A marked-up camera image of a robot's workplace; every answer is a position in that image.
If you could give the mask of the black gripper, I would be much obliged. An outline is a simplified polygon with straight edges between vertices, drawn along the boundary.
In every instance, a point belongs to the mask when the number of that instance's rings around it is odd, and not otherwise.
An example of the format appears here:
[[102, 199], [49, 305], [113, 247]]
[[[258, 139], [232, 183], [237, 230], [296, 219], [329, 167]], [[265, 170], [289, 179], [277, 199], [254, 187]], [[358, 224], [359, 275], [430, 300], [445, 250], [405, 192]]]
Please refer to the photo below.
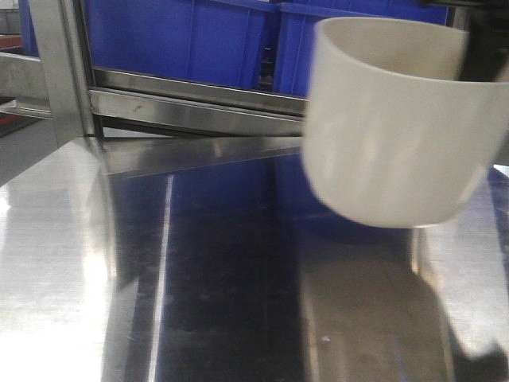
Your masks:
[[420, 1], [420, 6], [461, 8], [468, 16], [468, 42], [458, 80], [508, 81], [507, 1]]

